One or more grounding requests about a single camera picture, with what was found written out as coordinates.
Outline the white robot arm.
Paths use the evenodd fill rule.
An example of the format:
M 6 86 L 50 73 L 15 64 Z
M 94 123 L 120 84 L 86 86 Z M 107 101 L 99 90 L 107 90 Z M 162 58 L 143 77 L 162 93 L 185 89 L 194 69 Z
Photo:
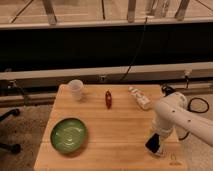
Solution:
M 213 147 L 213 121 L 197 116 L 187 110 L 187 99 L 180 92 L 167 95 L 154 104 L 156 116 L 152 120 L 151 135 L 145 147 L 154 155 L 163 153 L 163 141 L 175 125 L 190 132 Z

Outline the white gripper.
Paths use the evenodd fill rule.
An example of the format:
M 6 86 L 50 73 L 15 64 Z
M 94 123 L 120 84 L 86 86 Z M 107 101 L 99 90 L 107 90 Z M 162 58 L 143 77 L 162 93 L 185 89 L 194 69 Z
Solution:
M 156 132 L 154 130 L 150 130 L 150 137 L 155 133 Z M 153 153 L 153 154 L 156 156 L 163 156 L 164 155 L 164 141 L 166 140 L 166 138 L 159 135 L 159 140 L 160 140 L 160 149 L 156 153 Z

